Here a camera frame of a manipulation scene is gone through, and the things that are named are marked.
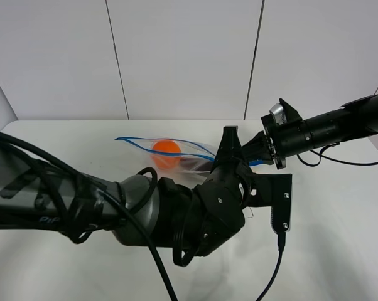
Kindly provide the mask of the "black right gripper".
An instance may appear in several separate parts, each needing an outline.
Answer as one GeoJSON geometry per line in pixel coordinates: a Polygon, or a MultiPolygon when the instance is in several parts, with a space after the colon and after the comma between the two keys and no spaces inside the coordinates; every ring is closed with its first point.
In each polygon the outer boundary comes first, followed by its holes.
{"type": "Polygon", "coordinates": [[[227,162],[243,161],[244,157],[249,161],[250,166],[275,165],[277,169],[286,167],[285,138],[288,131],[294,131],[302,123],[303,119],[298,111],[288,102],[279,99],[283,105],[287,122],[282,125],[274,123],[270,113],[261,118],[264,131],[258,132],[249,142],[241,146],[238,137],[238,126],[225,126],[217,154],[214,159],[214,166],[227,162]]]}

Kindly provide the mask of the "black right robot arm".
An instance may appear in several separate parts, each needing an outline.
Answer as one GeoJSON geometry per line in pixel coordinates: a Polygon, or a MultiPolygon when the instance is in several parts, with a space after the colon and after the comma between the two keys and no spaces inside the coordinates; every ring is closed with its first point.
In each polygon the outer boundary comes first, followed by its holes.
{"type": "Polygon", "coordinates": [[[264,130],[242,146],[245,158],[282,169],[288,157],[377,135],[378,94],[308,119],[281,98],[261,122],[264,130]]]}

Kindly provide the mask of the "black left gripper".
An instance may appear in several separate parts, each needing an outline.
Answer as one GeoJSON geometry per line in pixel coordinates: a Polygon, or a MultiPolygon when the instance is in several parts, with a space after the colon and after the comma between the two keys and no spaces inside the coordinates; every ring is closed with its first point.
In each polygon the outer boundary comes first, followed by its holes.
{"type": "MultiPolygon", "coordinates": [[[[174,231],[173,256],[208,256],[244,227],[244,208],[271,208],[274,175],[254,173],[244,161],[213,165],[174,231]]],[[[277,234],[280,253],[286,233],[277,234]]]]}

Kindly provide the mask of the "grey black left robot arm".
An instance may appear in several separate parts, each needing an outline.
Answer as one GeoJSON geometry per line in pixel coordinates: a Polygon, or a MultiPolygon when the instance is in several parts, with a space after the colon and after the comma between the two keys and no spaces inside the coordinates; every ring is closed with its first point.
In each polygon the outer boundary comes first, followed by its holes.
{"type": "Polygon", "coordinates": [[[245,224],[244,209],[271,208],[283,250],[291,218],[292,176],[257,174],[234,127],[226,127],[206,180],[188,188],[147,167],[123,182],[99,179],[0,132],[0,230],[49,230],[83,243],[98,230],[127,246],[171,248],[186,266],[245,224]]]}

